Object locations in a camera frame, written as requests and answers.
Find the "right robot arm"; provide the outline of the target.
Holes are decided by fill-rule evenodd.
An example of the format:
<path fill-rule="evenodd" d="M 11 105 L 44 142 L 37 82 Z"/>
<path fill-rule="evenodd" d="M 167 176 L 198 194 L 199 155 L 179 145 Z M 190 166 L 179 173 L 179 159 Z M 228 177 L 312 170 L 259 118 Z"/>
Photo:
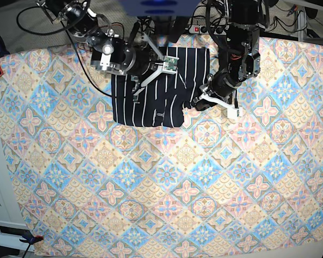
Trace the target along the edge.
<path fill-rule="evenodd" d="M 128 38 L 115 33 L 103 14 L 90 9 L 89 1 L 37 1 L 50 21 L 65 21 L 66 32 L 82 38 L 92 47 L 90 64 L 96 70 L 115 76 L 130 76 L 135 83 L 133 101 L 161 74 L 177 72 L 178 57 L 162 53 L 151 39 L 150 22 L 139 17 Z"/>

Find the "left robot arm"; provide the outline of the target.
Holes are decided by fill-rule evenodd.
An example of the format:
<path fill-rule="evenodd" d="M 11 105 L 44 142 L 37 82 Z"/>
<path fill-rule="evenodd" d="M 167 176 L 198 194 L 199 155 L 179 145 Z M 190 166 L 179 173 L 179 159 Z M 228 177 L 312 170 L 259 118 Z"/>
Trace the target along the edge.
<path fill-rule="evenodd" d="M 226 24 L 223 31 L 226 35 L 223 38 L 214 33 L 210 22 L 210 10 L 214 5 L 214 1 L 207 1 L 205 22 L 209 36 L 218 46 L 219 71 L 208 74 L 191 105 L 197 111 L 220 105 L 227 110 L 229 119 L 237 119 L 242 115 L 237 90 L 261 71 L 259 36 L 270 25 L 269 4 L 268 1 L 224 1 Z"/>

